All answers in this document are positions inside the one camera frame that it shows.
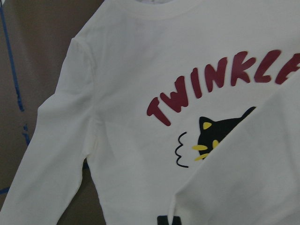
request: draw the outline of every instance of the sweatshirt seam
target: sweatshirt seam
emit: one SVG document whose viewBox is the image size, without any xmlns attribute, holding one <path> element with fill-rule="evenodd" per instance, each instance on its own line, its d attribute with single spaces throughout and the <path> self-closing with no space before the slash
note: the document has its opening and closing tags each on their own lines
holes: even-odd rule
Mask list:
<svg viewBox="0 0 300 225">
<path fill-rule="evenodd" d="M 88 46 L 87 43 L 84 40 L 81 40 L 80 38 L 76 38 L 74 37 L 72 40 L 74 40 L 75 42 L 77 42 L 80 46 L 80 48 L 83 50 L 84 54 L 88 57 L 88 62 L 91 65 L 91 78 L 92 78 L 92 92 L 91 92 L 91 113 L 90 113 L 90 122 L 91 122 L 91 128 L 89 127 L 87 130 L 87 135 L 92 135 L 92 141 L 93 141 L 93 145 L 91 145 L 92 147 L 90 149 L 83 149 L 82 150 L 82 154 L 84 154 L 86 157 L 94 150 L 95 148 L 95 143 L 96 143 L 96 126 L 95 126 L 95 117 L 96 117 L 96 108 L 95 108 L 95 93 L 96 93 L 96 85 L 95 85 L 95 60 L 93 59 L 93 57 L 88 53 Z"/>
<path fill-rule="evenodd" d="M 192 10 L 194 7 L 198 6 L 203 0 L 200 0 L 199 2 L 197 3 L 190 3 L 188 7 L 182 9 L 182 11 L 180 12 L 170 12 L 170 13 L 167 13 L 167 14 L 164 14 L 164 15 L 155 15 L 155 14 L 151 14 L 151 15 L 144 15 L 142 13 L 138 13 L 137 10 L 135 9 L 132 9 L 132 8 L 129 8 L 126 3 L 124 2 L 121 2 L 121 1 L 118 1 L 118 0 L 111 0 L 115 5 L 116 7 L 125 12 L 126 14 L 134 17 L 134 18 L 138 18 L 138 19 L 144 19 L 144 20 L 149 20 L 149 21 L 162 21 L 162 20 L 167 20 L 167 19 L 172 19 L 172 18 L 175 18 L 175 17 L 178 17 L 182 14 L 185 14 L 187 12 L 189 12 L 190 10 Z"/>
</svg>

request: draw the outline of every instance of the black curved line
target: black curved line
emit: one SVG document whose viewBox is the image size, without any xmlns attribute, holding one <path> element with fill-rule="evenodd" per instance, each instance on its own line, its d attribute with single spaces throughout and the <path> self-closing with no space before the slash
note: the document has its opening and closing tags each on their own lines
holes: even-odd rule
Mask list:
<svg viewBox="0 0 300 225">
<path fill-rule="evenodd" d="M 188 166 L 187 166 L 187 165 L 181 165 L 181 164 L 178 163 L 179 159 L 181 159 L 182 156 L 179 155 L 179 154 L 177 154 L 177 150 L 183 146 L 183 144 L 180 142 L 180 138 L 181 138 L 183 135 L 186 135 L 186 134 L 187 134 L 187 133 L 184 132 L 184 133 L 182 133 L 182 134 L 178 137 L 178 142 L 180 143 L 180 145 L 179 145 L 179 146 L 176 148 L 176 150 L 175 150 L 175 155 L 178 156 L 178 158 L 177 158 L 177 160 L 176 160 L 176 164 L 177 164 L 178 166 L 181 166 L 181 167 L 184 167 L 184 168 L 188 168 Z"/>
</svg>

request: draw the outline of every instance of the printed graphic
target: printed graphic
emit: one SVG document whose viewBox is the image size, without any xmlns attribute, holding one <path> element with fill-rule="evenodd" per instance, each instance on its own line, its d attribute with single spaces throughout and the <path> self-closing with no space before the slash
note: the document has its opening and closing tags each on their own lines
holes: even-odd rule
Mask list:
<svg viewBox="0 0 300 225">
<path fill-rule="evenodd" d="M 168 216 L 158 216 L 157 225 L 169 225 Z M 180 217 L 174 217 L 172 225 L 181 225 Z"/>
<path fill-rule="evenodd" d="M 184 133 L 182 133 L 179 137 L 178 137 L 178 142 L 179 142 L 179 146 L 176 148 L 176 150 L 175 150 L 175 155 L 176 156 L 178 156 L 178 158 L 177 158 L 177 160 L 176 160 L 176 164 L 178 165 L 178 166 L 181 166 L 181 167 L 183 167 L 183 168 L 188 168 L 188 166 L 187 165 L 181 165 L 178 161 L 181 159 L 181 155 L 179 155 L 178 154 L 178 149 L 180 149 L 182 146 L 183 146 L 183 143 L 181 143 L 181 141 L 180 141 L 180 138 L 183 136 L 183 135 L 186 135 L 187 133 L 186 132 L 184 132 Z"/>
<path fill-rule="evenodd" d="M 282 84 L 289 77 L 289 74 L 297 71 L 300 66 L 300 53 L 294 54 L 285 64 L 281 65 L 281 69 L 276 74 L 267 74 L 269 68 L 273 64 L 277 64 L 277 58 L 281 55 L 281 50 L 272 50 L 268 52 L 262 61 L 257 62 L 255 57 L 248 57 L 247 51 L 238 52 L 232 60 L 232 69 L 226 69 L 228 65 L 228 57 L 221 58 L 217 66 L 207 64 L 205 68 L 197 67 L 192 69 L 189 75 L 181 75 L 174 82 L 175 91 L 171 93 L 161 92 L 154 97 L 147 108 L 147 115 L 154 116 L 166 126 L 170 126 L 172 122 L 168 115 L 161 108 L 161 104 L 165 104 L 176 113 L 180 113 L 183 107 L 188 107 L 190 98 L 188 96 L 187 83 L 191 82 L 195 97 L 201 99 L 204 94 L 211 93 L 215 88 L 223 88 L 225 85 L 234 87 L 241 83 L 269 83 L 273 81 L 276 84 Z M 257 70 L 253 74 L 248 74 L 247 69 L 258 64 Z"/>
<path fill-rule="evenodd" d="M 200 156 L 195 161 L 205 159 L 209 153 L 232 131 L 243 119 L 245 119 L 255 107 L 249 108 L 240 118 L 213 121 L 207 117 L 199 118 L 200 136 L 198 144 L 193 146 L 199 151 Z"/>
</svg>

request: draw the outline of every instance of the white fabric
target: white fabric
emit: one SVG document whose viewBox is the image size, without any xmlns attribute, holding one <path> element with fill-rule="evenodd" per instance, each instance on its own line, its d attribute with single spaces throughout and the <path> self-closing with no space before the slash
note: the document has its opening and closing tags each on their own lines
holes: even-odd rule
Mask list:
<svg viewBox="0 0 300 225">
<path fill-rule="evenodd" d="M 108 225 L 157 224 L 211 161 L 194 161 L 209 124 L 200 117 L 240 118 L 299 69 L 299 7 L 106 0 L 72 39 L 56 92 L 38 110 L 0 224 L 56 224 L 85 158 Z"/>
<path fill-rule="evenodd" d="M 176 194 L 184 225 L 300 222 L 300 73 L 237 126 Z"/>
</svg>

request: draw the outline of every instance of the yellow cat whisker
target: yellow cat whisker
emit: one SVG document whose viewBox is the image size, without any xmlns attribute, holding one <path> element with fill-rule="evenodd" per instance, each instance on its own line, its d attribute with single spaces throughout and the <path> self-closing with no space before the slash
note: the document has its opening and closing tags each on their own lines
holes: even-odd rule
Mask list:
<svg viewBox="0 0 300 225">
<path fill-rule="evenodd" d="M 209 153 L 203 154 L 203 155 L 201 155 L 201 156 L 195 158 L 195 161 L 199 161 L 199 160 L 201 160 L 201 159 L 204 159 L 204 158 L 206 158 L 208 155 L 209 155 Z"/>
<path fill-rule="evenodd" d="M 192 149 L 197 150 L 197 151 L 204 151 L 207 150 L 207 146 L 205 145 L 195 145 L 192 147 Z"/>
</svg>

